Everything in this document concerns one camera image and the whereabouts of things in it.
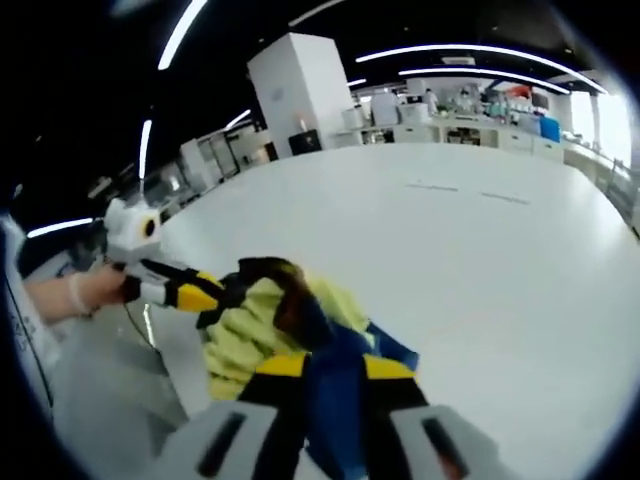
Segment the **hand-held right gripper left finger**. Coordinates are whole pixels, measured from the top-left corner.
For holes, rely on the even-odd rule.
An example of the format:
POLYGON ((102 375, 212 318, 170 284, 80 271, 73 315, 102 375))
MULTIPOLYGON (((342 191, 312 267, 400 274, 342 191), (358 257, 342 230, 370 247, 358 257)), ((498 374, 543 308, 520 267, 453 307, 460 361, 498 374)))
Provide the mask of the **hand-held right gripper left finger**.
POLYGON ((308 420, 307 354, 261 364, 234 401, 216 401, 167 441, 160 479, 292 479, 308 420))

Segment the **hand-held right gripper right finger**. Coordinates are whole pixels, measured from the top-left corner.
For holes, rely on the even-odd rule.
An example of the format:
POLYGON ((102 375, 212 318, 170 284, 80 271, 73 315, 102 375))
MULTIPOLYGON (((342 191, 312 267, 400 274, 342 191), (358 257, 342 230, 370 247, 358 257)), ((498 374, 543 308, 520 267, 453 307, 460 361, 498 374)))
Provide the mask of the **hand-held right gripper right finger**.
POLYGON ((496 443, 452 408, 431 405, 414 372, 366 354, 361 439, 370 479, 500 479, 496 443))

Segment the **person's left hand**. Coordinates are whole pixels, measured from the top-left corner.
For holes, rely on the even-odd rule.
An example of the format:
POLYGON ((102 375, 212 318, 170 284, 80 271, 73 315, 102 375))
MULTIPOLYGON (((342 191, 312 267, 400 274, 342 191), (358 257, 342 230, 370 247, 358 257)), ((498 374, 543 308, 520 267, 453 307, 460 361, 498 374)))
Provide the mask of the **person's left hand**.
POLYGON ((108 264, 72 274, 68 280, 72 315, 87 316, 104 306, 122 304, 125 280, 124 272, 108 264))

